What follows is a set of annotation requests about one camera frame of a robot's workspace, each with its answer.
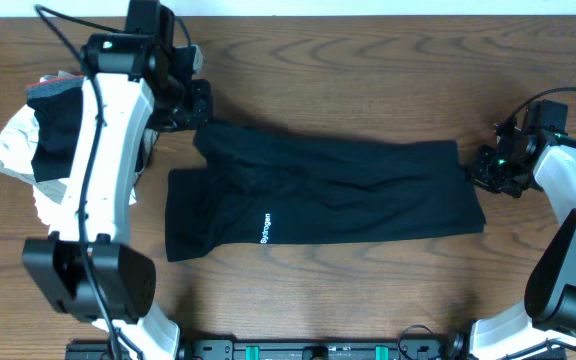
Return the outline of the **black t-shirt with logo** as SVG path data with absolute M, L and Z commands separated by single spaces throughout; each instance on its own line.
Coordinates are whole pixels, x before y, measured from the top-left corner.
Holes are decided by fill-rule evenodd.
M 166 256 L 235 243 L 321 245 L 479 233 L 486 219 L 452 140 L 298 137 L 215 122 L 202 168 L 168 176 Z

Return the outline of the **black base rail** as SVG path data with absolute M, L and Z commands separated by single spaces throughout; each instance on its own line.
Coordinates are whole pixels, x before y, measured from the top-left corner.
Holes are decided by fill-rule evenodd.
M 397 342 L 307 343 L 197 340 L 181 345 L 180 360 L 400 360 L 452 359 L 436 339 Z

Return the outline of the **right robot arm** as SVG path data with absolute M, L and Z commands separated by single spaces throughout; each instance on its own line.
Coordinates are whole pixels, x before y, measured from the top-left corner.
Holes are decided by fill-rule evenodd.
M 532 271 L 522 302 L 474 322 L 469 359 L 528 359 L 576 352 L 576 140 L 546 132 L 531 168 L 560 228 Z

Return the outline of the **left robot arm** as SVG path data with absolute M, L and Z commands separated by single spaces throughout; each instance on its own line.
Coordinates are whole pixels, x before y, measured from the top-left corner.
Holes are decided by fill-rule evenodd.
M 22 262 L 52 308 L 105 330 L 110 359 L 175 359 L 181 330 L 156 303 L 153 261 L 131 247 L 129 199 L 146 129 L 189 130 L 212 112 L 195 44 L 95 34 L 82 48 L 80 132 L 70 181 L 46 239 Z

